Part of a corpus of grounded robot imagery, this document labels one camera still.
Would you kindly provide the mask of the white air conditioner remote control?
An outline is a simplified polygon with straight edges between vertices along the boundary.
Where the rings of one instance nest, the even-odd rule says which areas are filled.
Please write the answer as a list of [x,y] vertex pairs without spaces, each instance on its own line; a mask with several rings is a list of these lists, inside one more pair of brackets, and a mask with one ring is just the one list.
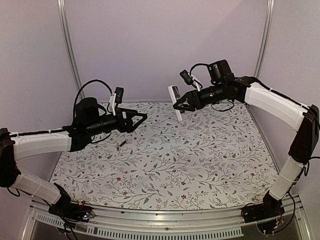
[[[177,102],[177,100],[181,97],[179,89],[176,85],[170,85],[170,86],[168,86],[168,91],[169,91],[169,95],[170,95],[172,104],[174,105]],[[179,122],[183,121],[182,114],[184,113],[184,111],[175,109],[175,113],[177,116],[177,120]]]

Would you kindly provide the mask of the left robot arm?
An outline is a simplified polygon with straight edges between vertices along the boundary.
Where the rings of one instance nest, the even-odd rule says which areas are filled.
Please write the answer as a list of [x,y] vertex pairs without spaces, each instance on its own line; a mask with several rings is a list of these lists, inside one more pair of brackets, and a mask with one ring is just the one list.
[[66,200],[68,194],[61,187],[40,177],[18,169],[17,161],[47,153],[77,152],[92,143],[94,136],[134,132],[146,119],[147,114],[137,110],[113,108],[110,114],[96,98],[82,99],[74,107],[71,125],[54,130],[36,132],[9,132],[0,130],[0,186],[15,188],[54,205],[63,216],[74,213],[74,205]]

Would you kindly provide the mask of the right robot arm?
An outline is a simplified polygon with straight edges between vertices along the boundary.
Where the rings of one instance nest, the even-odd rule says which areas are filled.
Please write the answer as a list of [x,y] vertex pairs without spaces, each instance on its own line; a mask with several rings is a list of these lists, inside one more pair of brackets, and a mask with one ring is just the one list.
[[259,206],[262,218],[269,218],[278,210],[278,203],[299,180],[303,170],[308,170],[309,161],[318,143],[320,113],[315,105],[307,106],[270,88],[253,76],[236,77],[228,62],[219,60],[205,64],[211,86],[204,88],[192,71],[183,70],[180,76],[193,90],[180,95],[178,87],[171,85],[168,91],[177,115],[182,111],[194,112],[221,101],[238,101],[257,107],[290,126],[295,138],[289,148],[287,160],[274,185],[265,195],[266,200]]

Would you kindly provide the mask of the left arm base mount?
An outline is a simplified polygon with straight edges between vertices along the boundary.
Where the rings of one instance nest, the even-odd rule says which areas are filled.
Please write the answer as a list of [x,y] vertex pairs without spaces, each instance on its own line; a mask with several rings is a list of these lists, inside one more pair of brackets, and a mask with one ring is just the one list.
[[60,192],[60,198],[55,204],[51,204],[48,212],[58,217],[65,218],[73,222],[88,222],[95,216],[93,208],[85,205],[85,201],[73,203],[71,197],[62,186],[54,183]]

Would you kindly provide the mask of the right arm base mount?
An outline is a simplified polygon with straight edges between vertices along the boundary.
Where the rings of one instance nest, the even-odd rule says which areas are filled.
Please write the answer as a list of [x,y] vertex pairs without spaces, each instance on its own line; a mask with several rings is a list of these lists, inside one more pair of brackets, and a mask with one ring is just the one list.
[[241,209],[241,216],[245,223],[258,222],[257,229],[264,235],[274,234],[285,213],[281,200],[273,198],[269,191],[262,199],[262,203],[248,203]]

